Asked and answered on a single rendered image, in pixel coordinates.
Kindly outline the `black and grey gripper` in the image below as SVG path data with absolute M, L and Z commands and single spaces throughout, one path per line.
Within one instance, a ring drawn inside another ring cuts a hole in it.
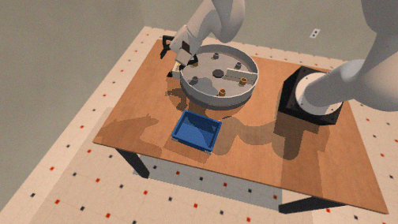
M 167 44 L 166 40 L 170 40 L 170 44 Z M 167 50 L 172 50 L 177 54 L 179 48 L 182 47 L 182 41 L 190 45 L 190 53 L 192 54 L 190 59 L 192 57 L 194 58 L 194 60 L 189 59 L 187 65 L 197 63 L 198 59 L 196 53 L 203 41 L 193 36 L 186 25 L 183 25 L 174 36 L 163 35 L 163 50 L 160 53 L 160 59 L 164 57 L 164 55 L 167 53 Z

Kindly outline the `blue crate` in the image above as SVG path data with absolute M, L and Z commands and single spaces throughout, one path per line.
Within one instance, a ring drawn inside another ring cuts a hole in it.
M 184 110 L 171 134 L 172 140 L 211 155 L 221 125 L 221 121 Z

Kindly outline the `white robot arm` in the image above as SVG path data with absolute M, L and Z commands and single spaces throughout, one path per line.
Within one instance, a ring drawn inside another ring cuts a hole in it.
M 351 99 L 375 110 L 398 111 L 398 0 L 361 3 L 367 25 L 377 33 L 374 44 L 366 60 L 345 62 L 299 81 L 295 98 L 309 114 L 331 114 Z M 199 40 L 212 32 L 221 43 L 229 43 L 244 16 L 244 0 L 204 0 L 186 26 Z

